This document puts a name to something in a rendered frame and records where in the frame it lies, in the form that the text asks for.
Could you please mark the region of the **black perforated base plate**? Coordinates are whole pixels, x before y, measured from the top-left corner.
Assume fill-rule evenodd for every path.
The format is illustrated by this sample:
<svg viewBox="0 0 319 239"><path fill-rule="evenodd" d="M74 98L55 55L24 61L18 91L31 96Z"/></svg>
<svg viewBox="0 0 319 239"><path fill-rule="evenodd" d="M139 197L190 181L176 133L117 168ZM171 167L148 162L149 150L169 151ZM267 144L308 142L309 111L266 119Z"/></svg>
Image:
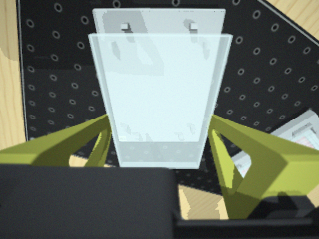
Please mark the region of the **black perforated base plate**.
<svg viewBox="0 0 319 239"><path fill-rule="evenodd" d="M93 10L225 9L233 35L214 114L271 134L308 110L319 117L319 40L267 0L16 0L25 140L106 113L88 34ZM178 185L222 196L207 137L199 169Z"/></svg>

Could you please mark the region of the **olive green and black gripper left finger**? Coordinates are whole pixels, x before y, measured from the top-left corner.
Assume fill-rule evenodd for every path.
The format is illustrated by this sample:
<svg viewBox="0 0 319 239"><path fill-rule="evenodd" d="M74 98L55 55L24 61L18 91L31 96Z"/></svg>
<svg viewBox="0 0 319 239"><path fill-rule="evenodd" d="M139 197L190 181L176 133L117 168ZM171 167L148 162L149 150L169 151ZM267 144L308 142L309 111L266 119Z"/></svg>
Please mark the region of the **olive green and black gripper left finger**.
<svg viewBox="0 0 319 239"><path fill-rule="evenodd" d="M112 130L107 114L84 123L0 150L0 163L70 166L73 153L98 134L85 167L104 167Z"/></svg>

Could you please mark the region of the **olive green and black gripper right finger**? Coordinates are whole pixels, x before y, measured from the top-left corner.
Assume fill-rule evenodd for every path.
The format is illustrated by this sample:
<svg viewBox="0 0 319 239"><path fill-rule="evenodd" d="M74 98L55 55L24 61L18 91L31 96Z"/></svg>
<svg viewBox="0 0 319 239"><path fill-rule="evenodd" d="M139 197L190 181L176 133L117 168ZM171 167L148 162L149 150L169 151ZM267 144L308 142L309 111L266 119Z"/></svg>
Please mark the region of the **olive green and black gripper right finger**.
<svg viewBox="0 0 319 239"><path fill-rule="evenodd" d="M244 178L229 156L221 134L247 153ZM213 114L209 142L228 215L246 219L268 196L309 194L319 185L319 150Z"/></svg>

